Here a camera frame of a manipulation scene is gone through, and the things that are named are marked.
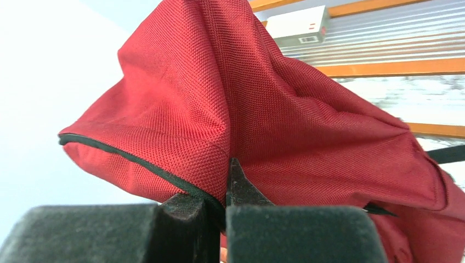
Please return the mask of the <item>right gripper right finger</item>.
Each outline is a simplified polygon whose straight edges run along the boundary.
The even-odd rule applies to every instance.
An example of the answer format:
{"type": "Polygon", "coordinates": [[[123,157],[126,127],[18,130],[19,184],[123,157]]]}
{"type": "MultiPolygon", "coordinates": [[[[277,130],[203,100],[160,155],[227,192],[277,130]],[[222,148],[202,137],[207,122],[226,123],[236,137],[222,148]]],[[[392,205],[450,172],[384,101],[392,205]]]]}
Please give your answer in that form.
{"type": "Polygon", "coordinates": [[[226,192],[228,262],[387,262],[368,214],[351,206],[277,206],[231,159],[226,192]]]}

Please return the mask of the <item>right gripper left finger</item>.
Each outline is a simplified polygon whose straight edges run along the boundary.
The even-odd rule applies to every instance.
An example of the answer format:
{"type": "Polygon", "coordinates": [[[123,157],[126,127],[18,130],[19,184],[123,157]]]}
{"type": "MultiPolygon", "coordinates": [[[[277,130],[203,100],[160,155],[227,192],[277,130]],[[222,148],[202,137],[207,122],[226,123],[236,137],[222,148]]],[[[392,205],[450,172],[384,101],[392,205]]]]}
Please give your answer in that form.
{"type": "Polygon", "coordinates": [[[209,262],[203,201],[42,206],[29,210],[1,247],[1,262],[209,262]]]}

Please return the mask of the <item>red student backpack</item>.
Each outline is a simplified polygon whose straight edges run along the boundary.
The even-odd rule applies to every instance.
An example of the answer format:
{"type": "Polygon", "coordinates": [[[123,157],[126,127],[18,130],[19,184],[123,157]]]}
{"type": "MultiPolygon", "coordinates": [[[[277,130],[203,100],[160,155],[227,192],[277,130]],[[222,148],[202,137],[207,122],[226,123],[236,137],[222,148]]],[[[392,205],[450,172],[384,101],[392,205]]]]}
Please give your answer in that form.
{"type": "Polygon", "coordinates": [[[284,57],[247,1],[162,1],[118,52],[123,78],[59,134],[83,170],[224,221],[237,158],[278,205],[372,203],[389,262],[460,262],[464,192],[406,123],[284,57]]]}

